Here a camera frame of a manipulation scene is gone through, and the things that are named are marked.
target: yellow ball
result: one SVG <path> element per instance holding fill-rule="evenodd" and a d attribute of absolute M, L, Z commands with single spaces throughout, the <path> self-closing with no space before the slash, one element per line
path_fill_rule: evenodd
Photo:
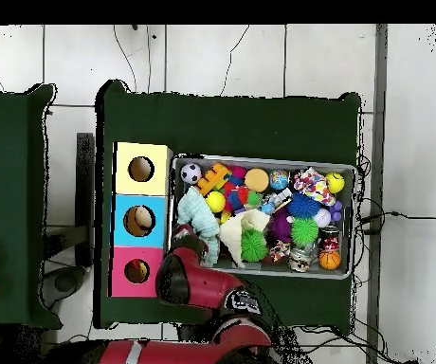
<path fill-rule="evenodd" d="M 207 196 L 207 204 L 211 212 L 221 212 L 225 208 L 225 196 L 218 191 L 212 191 Z"/>
<path fill-rule="evenodd" d="M 326 174 L 326 179 L 328 181 L 328 189 L 331 194 L 336 194 L 344 188 L 344 178 L 339 173 L 328 173 Z"/>

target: blue spiky ball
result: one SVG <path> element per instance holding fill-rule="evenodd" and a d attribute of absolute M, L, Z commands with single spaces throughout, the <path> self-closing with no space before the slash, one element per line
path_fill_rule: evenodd
<path fill-rule="evenodd" d="M 320 203 L 300 192 L 292 194 L 292 201 L 287 204 L 288 212 L 295 218 L 312 218 L 319 212 Z"/>

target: green spiky ball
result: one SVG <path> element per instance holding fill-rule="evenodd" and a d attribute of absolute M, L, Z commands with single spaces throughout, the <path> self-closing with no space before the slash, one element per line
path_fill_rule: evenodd
<path fill-rule="evenodd" d="M 310 245 L 319 235 L 318 224 L 314 219 L 295 218 L 292 223 L 290 235 L 296 245 Z"/>
<path fill-rule="evenodd" d="M 242 233 L 242 260 L 257 263 L 267 255 L 263 233 L 251 228 Z"/>

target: round hole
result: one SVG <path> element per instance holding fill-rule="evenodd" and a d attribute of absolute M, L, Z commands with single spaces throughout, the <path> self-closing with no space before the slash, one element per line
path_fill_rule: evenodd
<path fill-rule="evenodd" d="M 154 163 L 145 156 L 138 156 L 129 163 L 129 175 L 135 181 L 149 181 L 154 175 Z"/>
<path fill-rule="evenodd" d="M 123 225 L 133 236 L 147 236 L 155 226 L 155 216 L 146 206 L 131 207 L 123 217 Z"/>
<path fill-rule="evenodd" d="M 132 283 L 143 283 L 149 278 L 149 266 L 145 261 L 132 260 L 125 265 L 125 278 Z"/>

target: green table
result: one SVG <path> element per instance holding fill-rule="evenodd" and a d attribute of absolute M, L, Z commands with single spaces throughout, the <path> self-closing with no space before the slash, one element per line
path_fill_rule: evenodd
<path fill-rule="evenodd" d="M 52 85 L 0 93 L 0 323 L 60 328 L 43 307 L 45 136 Z"/>
<path fill-rule="evenodd" d="M 109 81 L 97 96 L 96 291 L 94 322 L 200 323 L 200 309 L 157 299 L 108 298 L 112 144 L 165 144 L 177 153 L 232 155 L 356 164 L 360 98 L 340 100 L 204 98 L 131 94 Z M 350 330 L 351 277 L 342 280 L 246 278 L 258 284 L 286 325 L 335 325 Z"/>

